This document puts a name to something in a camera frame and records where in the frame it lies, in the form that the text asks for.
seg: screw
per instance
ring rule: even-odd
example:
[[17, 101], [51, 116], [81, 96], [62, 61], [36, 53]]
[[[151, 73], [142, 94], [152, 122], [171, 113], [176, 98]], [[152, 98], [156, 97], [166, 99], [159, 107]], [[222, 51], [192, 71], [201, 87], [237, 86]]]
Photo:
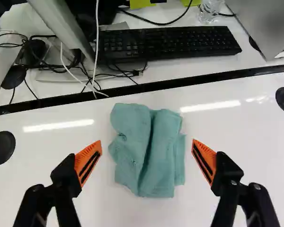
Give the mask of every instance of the screw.
[[257, 183], [256, 183], [256, 184], [254, 184], [254, 187], [255, 187], [255, 189], [257, 189], [257, 190], [261, 190], [260, 185], [258, 185]]

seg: black edge strip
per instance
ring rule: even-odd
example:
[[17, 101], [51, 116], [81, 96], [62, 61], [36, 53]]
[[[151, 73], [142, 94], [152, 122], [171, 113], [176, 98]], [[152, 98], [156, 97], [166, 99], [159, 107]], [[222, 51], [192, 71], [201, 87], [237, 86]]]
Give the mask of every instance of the black edge strip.
[[199, 158], [198, 158], [198, 155], [196, 154], [195, 150], [193, 150], [193, 154], [194, 154], [195, 159], [197, 160], [197, 163], [199, 164], [199, 166], [200, 166], [202, 172], [204, 173], [206, 179], [208, 180], [209, 183], [212, 183], [212, 180], [209, 178], [208, 173], [206, 172], [206, 170], [204, 169], [203, 165], [201, 164], [201, 162], [200, 162], [200, 160], [199, 160]]
[[[208, 75], [201, 75], [195, 77], [187, 77], [180, 79], [171, 79], [153, 83], [139, 84], [127, 87], [116, 87], [111, 89], [102, 90], [101, 92], [109, 95], [110, 97], [125, 96], [138, 94], [143, 92], [151, 92], [157, 90], [164, 90], [176, 87], [185, 87], [197, 84], [205, 84], [229, 79], [238, 79], [252, 76], [259, 76], [264, 74], [284, 72], [284, 65], [268, 66], [262, 68], [236, 70], [229, 72], [220, 72]], [[57, 96], [51, 98], [44, 98], [39, 100], [32, 100], [22, 103], [15, 103], [10, 105], [0, 106], [0, 115], [16, 113], [27, 110], [34, 110], [39, 108], [46, 108], [57, 105], [66, 105], [72, 103], [86, 102], [94, 100], [92, 92], [72, 94], [66, 96]]]
[[96, 156], [100, 156], [99, 152], [95, 152], [89, 159], [89, 161], [85, 164], [85, 166], [82, 168], [82, 170], [79, 173], [79, 176], [81, 176], [84, 171], [87, 169], [87, 167], [90, 165], [91, 161], [96, 157]]
[[195, 144], [194, 144], [194, 150], [197, 152], [200, 160], [204, 164], [205, 168], [208, 170], [209, 174], [212, 176], [213, 175], [212, 169], [210, 168], [210, 166], [208, 165], [208, 163], [206, 162], [206, 160], [204, 159], [204, 157], [202, 156], [201, 152], [199, 151], [199, 149], [197, 148]]
[[89, 169], [87, 170], [85, 175], [82, 177], [81, 183], [83, 183], [86, 180], [86, 178], [89, 176], [90, 172], [93, 170], [93, 167], [95, 166], [95, 164], [97, 163], [99, 158], [100, 158], [100, 155], [96, 156], [96, 158], [94, 159], [93, 163], [90, 165]]

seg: yellow object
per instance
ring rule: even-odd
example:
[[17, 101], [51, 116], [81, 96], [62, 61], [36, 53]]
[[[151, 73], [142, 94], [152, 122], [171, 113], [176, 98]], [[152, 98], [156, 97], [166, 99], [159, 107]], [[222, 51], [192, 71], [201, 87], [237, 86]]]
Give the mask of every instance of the yellow object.
[[[190, 0], [181, 0], [182, 4], [184, 6], [188, 6], [189, 3], [190, 3]], [[202, 0], [193, 0], [193, 2], [191, 3], [192, 6], [197, 6], [197, 5], [200, 5], [202, 2]]]
[[131, 9], [139, 9], [147, 6], [155, 6], [156, 4], [152, 4], [151, 0], [129, 0]]

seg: white table surface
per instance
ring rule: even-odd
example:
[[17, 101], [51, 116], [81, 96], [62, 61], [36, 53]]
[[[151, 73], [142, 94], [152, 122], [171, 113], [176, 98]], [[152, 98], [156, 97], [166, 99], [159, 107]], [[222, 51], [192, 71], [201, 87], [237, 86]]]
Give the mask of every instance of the white table surface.
[[[0, 131], [14, 134], [16, 149], [0, 166], [0, 226], [12, 226], [28, 187], [51, 184], [50, 172], [69, 153], [101, 140], [103, 156], [74, 199], [83, 227], [209, 227], [219, 198], [191, 155], [195, 138], [227, 153], [244, 170], [242, 183], [264, 185], [284, 227], [284, 112], [275, 101], [279, 87], [284, 87], [284, 73], [2, 115]], [[107, 147], [116, 135], [109, 122], [115, 103], [167, 108], [183, 116], [186, 182], [176, 187], [174, 198], [139, 198], [114, 182], [115, 164]], [[86, 124], [75, 127], [73, 122], [82, 121]], [[52, 129], [33, 131], [30, 126], [36, 125]], [[55, 212], [48, 226], [58, 226]], [[238, 208], [234, 227], [245, 226]]]
[[[170, 1], [168, 3], [157, 4], [157, 6], [155, 7], [132, 10], [132, 12], [156, 22], [168, 22], [181, 15], [184, 10], [185, 8], [181, 4], [181, 2]], [[222, 7], [221, 12], [230, 13], [225, 5]], [[203, 24], [201, 24], [197, 20], [197, 13], [198, 8], [191, 7], [183, 18], [169, 26], [202, 26]], [[117, 14], [114, 23], [124, 21], [128, 23], [130, 29], [157, 27], [155, 25], [146, 23], [122, 13]], [[151, 61], [149, 62], [149, 67], [144, 72], [143, 76], [139, 76], [133, 79], [137, 83], [141, 84], [231, 70], [241, 70], [284, 64], [284, 58], [267, 62], [263, 58], [263, 56], [249, 44], [249, 37], [247, 33], [235, 17], [218, 16], [216, 21], [211, 23], [210, 25], [228, 26], [235, 39], [239, 43], [240, 47], [242, 48], [242, 52], [235, 56]], [[52, 73], [39, 72], [38, 70], [32, 70], [28, 72], [27, 82], [39, 98], [75, 94], [82, 90], [82, 84], [79, 83], [50, 83], [35, 81], [36, 75], [38, 73]], [[100, 81], [100, 85], [103, 89], [106, 89], [133, 85], [133, 82], [129, 79], [115, 78], [102, 80]], [[10, 101], [11, 95], [12, 90], [6, 91], [1, 89], [0, 105], [7, 105]], [[25, 84], [22, 83], [16, 89], [13, 103], [33, 99], [33, 95], [26, 88]]]

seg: gray monitor back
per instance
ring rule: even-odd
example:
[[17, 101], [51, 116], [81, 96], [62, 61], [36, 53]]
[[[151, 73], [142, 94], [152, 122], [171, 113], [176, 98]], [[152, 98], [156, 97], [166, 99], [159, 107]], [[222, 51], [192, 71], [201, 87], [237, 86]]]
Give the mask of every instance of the gray monitor back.
[[284, 0], [225, 0], [267, 60], [284, 49]]

